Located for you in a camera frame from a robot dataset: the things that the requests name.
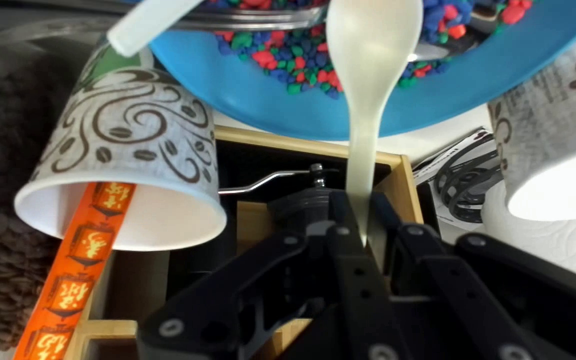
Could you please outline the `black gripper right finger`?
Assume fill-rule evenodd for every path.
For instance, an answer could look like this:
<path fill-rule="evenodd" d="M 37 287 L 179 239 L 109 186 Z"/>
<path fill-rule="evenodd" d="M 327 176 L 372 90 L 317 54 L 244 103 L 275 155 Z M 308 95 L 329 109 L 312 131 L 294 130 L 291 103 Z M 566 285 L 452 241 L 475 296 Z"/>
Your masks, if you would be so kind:
<path fill-rule="evenodd" d="M 576 360 L 574 272 L 485 234 L 384 224 L 393 276 L 350 238 L 353 360 Z"/>

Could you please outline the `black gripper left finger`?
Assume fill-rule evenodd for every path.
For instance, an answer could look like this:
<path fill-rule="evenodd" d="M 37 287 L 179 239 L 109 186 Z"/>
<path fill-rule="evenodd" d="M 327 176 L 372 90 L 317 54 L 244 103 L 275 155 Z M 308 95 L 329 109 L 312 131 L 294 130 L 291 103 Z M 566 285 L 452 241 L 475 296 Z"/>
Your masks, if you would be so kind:
<path fill-rule="evenodd" d="M 353 255 L 362 255 L 354 212 L 332 191 L 324 219 L 276 229 L 155 310 L 139 325 L 139 358 L 246 360 L 283 323 L 324 310 L 349 325 L 365 301 Z"/>

